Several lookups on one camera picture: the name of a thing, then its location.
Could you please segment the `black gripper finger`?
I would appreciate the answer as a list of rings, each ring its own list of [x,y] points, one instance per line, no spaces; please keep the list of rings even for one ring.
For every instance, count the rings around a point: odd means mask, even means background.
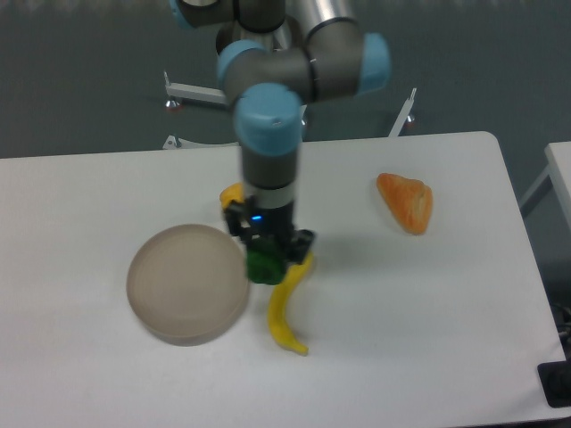
[[[295,230],[285,244],[284,255],[287,264],[302,264],[310,253],[316,234],[309,229]]]
[[[231,201],[223,209],[223,217],[229,234],[238,238],[241,243],[246,244],[250,239],[250,223],[246,218],[244,203]]]

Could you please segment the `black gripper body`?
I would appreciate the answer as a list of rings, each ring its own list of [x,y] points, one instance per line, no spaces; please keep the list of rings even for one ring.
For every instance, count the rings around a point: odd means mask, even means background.
[[[288,250],[294,239],[294,199],[276,208],[262,208],[254,196],[245,199],[245,216],[252,231],[244,240],[247,250],[254,248],[254,236],[272,241]]]

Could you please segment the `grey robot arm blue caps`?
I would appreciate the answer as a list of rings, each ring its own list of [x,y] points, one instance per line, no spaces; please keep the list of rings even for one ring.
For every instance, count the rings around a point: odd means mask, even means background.
[[[294,226],[302,107],[384,87],[389,46],[361,31],[345,1],[173,1],[191,29],[235,24],[219,50],[217,80],[241,149],[244,200],[224,211],[248,251],[301,263],[314,240]]]

